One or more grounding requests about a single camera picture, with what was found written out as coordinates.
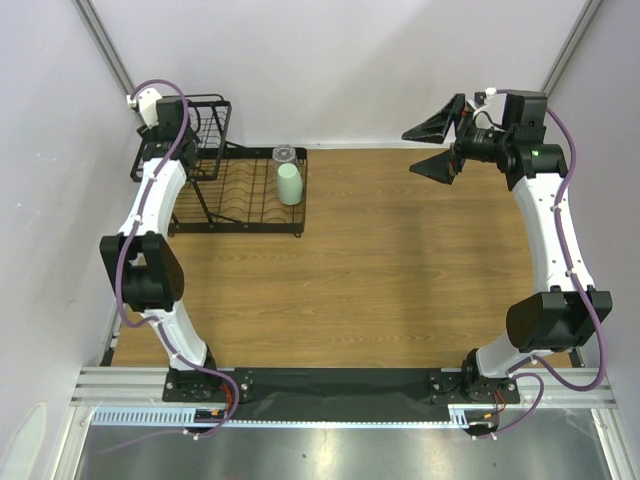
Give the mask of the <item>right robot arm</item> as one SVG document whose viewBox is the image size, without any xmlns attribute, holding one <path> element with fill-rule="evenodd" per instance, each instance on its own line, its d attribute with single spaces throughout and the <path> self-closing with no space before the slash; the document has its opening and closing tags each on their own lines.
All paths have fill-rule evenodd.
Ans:
<svg viewBox="0 0 640 480">
<path fill-rule="evenodd" d="M 595 338 L 600 363 L 578 392 L 596 388 L 607 368 L 602 323 L 612 310 L 610 292 L 597 288 L 581 255 L 569 204 L 576 166 L 573 147 L 545 141 L 547 117 L 555 114 L 545 93 L 488 88 L 467 98 L 455 94 L 436 114 L 405 131 L 404 141 L 449 149 L 410 166 L 410 172 L 450 185 L 469 160 L 491 163 L 504 175 L 524 218 L 532 258 L 534 292 L 512 305 L 503 334 L 472 350 L 463 361 L 459 391 L 480 403 L 512 384 L 524 366 L 585 345 Z"/>
</svg>

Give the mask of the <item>clear plastic cup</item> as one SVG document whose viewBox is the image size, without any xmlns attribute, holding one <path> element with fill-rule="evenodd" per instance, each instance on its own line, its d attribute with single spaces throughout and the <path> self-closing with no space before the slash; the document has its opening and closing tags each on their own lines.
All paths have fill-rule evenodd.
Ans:
<svg viewBox="0 0 640 480">
<path fill-rule="evenodd" d="M 299 165 L 298 155 L 296 149 L 288 144 L 281 144 L 273 148 L 272 160 L 275 172 L 278 172 L 279 168 L 283 165 Z"/>
</svg>

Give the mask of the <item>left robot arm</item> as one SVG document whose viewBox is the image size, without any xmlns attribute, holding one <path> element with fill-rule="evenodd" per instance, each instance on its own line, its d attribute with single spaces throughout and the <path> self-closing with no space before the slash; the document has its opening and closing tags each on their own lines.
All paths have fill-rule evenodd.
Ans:
<svg viewBox="0 0 640 480">
<path fill-rule="evenodd" d="M 125 222 L 117 234 L 101 239 L 99 251 L 119 309 L 142 316 L 127 325 L 150 326 L 167 352 L 163 400 L 211 400 L 220 377 L 186 311 L 184 272 L 168 243 L 174 206 L 193 169 L 199 138 L 190 126 L 189 105 L 180 98 L 146 88 L 128 103 L 146 126 L 142 180 Z"/>
</svg>

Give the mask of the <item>green plastic cup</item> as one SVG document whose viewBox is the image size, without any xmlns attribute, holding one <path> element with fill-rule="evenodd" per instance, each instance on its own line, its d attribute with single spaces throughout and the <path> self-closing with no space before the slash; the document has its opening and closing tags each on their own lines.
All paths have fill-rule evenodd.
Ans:
<svg viewBox="0 0 640 480">
<path fill-rule="evenodd" d="M 295 164 L 281 165 L 276 174 L 278 197 L 284 205 L 297 205 L 303 197 L 304 183 Z"/>
</svg>

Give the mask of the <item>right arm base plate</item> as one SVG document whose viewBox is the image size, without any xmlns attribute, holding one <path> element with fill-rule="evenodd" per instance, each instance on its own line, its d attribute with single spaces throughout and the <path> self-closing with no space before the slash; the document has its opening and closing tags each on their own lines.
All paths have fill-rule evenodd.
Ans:
<svg viewBox="0 0 640 480">
<path fill-rule="evenodd" d="M 508 378 L 475 378 L 461 371 L 432 370 L 427 386 L 433 404 L 520 403 L 518 387 Z"/>
</svg>

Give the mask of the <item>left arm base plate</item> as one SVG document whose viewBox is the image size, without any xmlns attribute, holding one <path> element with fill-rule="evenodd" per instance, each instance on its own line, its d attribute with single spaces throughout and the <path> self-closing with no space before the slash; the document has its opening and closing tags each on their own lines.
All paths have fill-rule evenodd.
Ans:
<svg viewBox="0 0 640 480">
<path fill-rule="evenodd" d="M 240 391 L 239 402 L 247 401 L 252 389 L 253 372 L 249 369 L 234 369 L 225 371 L 225 374 L 237 384 Z M 228 393 L 233 394 L 229 380 L 196 370 L 170 368 L 164 381 L 162 400 L 169 403 L 222 403 L 228 402 Z"/>
</svg>

